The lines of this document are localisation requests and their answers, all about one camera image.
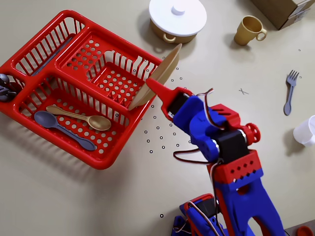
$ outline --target table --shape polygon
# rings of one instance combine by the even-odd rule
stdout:
[[[257,124],[262,139],[251,148],[258,150],[263,184],[284,227],[312,220],[315,147],[303,148],[292,131],[314,115],[314,11],[277,31],[247,0],[201,1],[207,24],[182,48],[178,70],[166,85],[194,93],[214,87],[211,105],[222,103],[239,112],[242,124]],[[2,1],[0,63],[64,9],[73,9],[163,58],[174,45],[165,44],[149,29],[148,5],[149,0]],[[263,22],[269,31],[265,41],[254,40],[247,47],[232,41],[245,15]],[[292,113],[286,117],[285,78],[292,69],[301,77]],[[1,114],[0,234],[170,235],[174,216],[180,214],[178,206],[213,190],[206,167],[172,157],[173,151],[192,145],[186,134],[170,126],[160,106],[155,99],[117,161],[104,171],[90,168]],[[257,225],[251,225],[260,235]]]

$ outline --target mug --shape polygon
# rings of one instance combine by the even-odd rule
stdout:
[[[264,34],[262,38],[258,37],[260,33]],[[237,28],[234,41],[238,45],[245,46],[255,37],[258,41],[262,41],[266,36],[267,30],[263,28],[262,22],[254,16],[246,16]]]

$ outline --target beige plate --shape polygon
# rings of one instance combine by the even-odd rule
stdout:
[[[164,85],[178,64],[179,51],[181,48],[181,44],[177,45],[176,48],[174,48],[173,51],[169,55],[167,55],[167,57],[155,69],[150,78]],[[146,84],[144,84],[131,102],[129,106],[129,111],[131,111],[135,107],[146,104],[154,96],[155,93]]]

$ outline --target red dish rack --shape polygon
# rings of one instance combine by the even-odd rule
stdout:
[[[0,111],[96,169],[110,167],[148,109],[128,110],[134,96],[161,60],[104,29],[77,12],[60,12],[14,54],[0,73],[21,91]],[[56,129],[37,124],[34,114],[56,105],[112,122],[96,131],[82,120],[57,116],[58,122],[96,150],[87,151]]]

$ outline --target gray fork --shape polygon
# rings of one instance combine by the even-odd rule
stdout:
[[[288,116],[291,113],[292,107],[291,107],[291,99],[293,95],[294,87],[296,86],[296,79],[299,76],[299,73],[297,71],[291,71],[288,77],[286,78],[286,82],[288,85],[290,85],[290,92],[289,96],[287,97],[286,104],[284,105],[284,113]]]

